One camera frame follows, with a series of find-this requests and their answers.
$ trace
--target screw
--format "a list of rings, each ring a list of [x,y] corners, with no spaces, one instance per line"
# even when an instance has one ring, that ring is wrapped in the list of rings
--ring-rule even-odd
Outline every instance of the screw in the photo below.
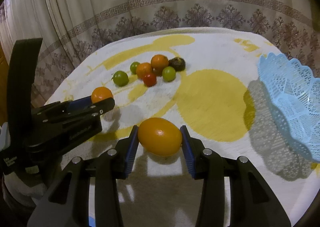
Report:
[[[71,161],[72,161],[73,164],[78,164],[81,161],[81,158],[80,157],[74,157]]]
[[[247,162],[248,162],[248,158],[245,157],[245,156],[240,156],[240,157],[239,157],[239,160],[240,160],[242,163],[247,163]]]
[[[211,149],[204,149],[203,151],[204,155],[211,155],[212,154],[212,150]]]
[[[110,155],[110,156],[114,156],[114,155],[117,154],[117,151],[116,151],[115,149],[110,149],[110,150],[107,151],[107,153],[108,153],[108,155]]]

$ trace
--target blue plastic basket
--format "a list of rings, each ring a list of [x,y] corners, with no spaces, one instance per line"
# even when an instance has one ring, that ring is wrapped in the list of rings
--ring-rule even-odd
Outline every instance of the blue plastic basket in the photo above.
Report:
[[[320,163],[320,78],[284,54],[260,56],[258,74],[275,123],[290,146]]]

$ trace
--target white tablecloth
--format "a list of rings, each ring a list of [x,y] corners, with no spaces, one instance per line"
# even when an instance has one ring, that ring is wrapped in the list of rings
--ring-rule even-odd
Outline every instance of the white tablecloth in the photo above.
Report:
[[[280,51],[262,36],[221,28],[165,30],[127,38],[91,54],[60,85],[48,103],[91,95],[99,86],[114,94],[116,107],[101,117],[103,132],[73,149],[89,159],[114,147],[133,125],[152,116],[177,127],[186,125],[191,136],[221,156],[247,156],[273,189],[294,225],[320,188],[318,167],[297,155],[277,130],[268,111],[257,62],[260,55]],[[146,88],[129,72],[133,61],[150,62],[155,54],[183,57],[184,72],[170,83],[158,77]],[[118,70],[130,82],[117,88],[111,80]],[[182,152],[157,157],[139,146],[133,172],[118,181],[125,226],[194,226],[202,181],[193,180]],[[91,187],[89,211],[94,219]],[[226,217],[229,223],[229,187],[226,181]]]

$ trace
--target white curtain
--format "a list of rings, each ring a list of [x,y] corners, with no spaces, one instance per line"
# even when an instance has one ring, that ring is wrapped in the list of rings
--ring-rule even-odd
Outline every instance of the white curtain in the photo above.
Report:
[[[9,61],[17,39],[43,38],[32,92],[39,106],[96,49],[175,27],[252,31],[317,74],[318,33],[311,10],[310,0],[5,0],[0,41]]]

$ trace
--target orange fruit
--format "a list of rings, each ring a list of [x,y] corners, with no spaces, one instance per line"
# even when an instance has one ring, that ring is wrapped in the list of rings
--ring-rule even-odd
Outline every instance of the orange fruit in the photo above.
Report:
[[[153,73],[153,68],[150,63],[145,62],[137,65],[136,74],[138,78],[143,79],[145,74]]]
[[[91,95],[91,101],[92,103],[97,103],[101,100],[105,100],[107,98],[113,98],[113,94],[110,91],[110,89],[101,86],[101,87],[97,87],[95,90],[93,90],[92,95]]]
[[[182,134],[178,127],[166,119],[149,118],[140,124],[138,139],[148,152],[171,156],[180,149]]]
[[[169,66],[169,60],[166,56],[157,54],[152,57],[151,66],[158,71],[162,71],[165,67]]]

